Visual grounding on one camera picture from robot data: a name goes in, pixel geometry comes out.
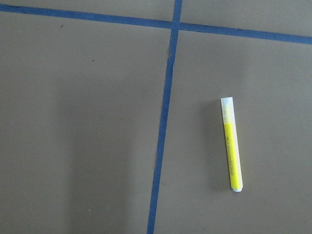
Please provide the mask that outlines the yellow highlighter pen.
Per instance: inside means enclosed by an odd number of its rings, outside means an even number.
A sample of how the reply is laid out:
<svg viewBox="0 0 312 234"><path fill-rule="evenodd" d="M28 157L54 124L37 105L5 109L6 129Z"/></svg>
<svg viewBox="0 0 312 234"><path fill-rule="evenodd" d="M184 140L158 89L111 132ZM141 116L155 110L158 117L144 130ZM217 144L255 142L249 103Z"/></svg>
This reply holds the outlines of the yellow highlighter pen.
<svg viewBox="0 0 312 234"><path fill-rule="evenodd" d="M243 181L236 131L234 102L232 97L225 97L220 101L229 166L230 184L234 192L241 192L243 189Z"/></svg>

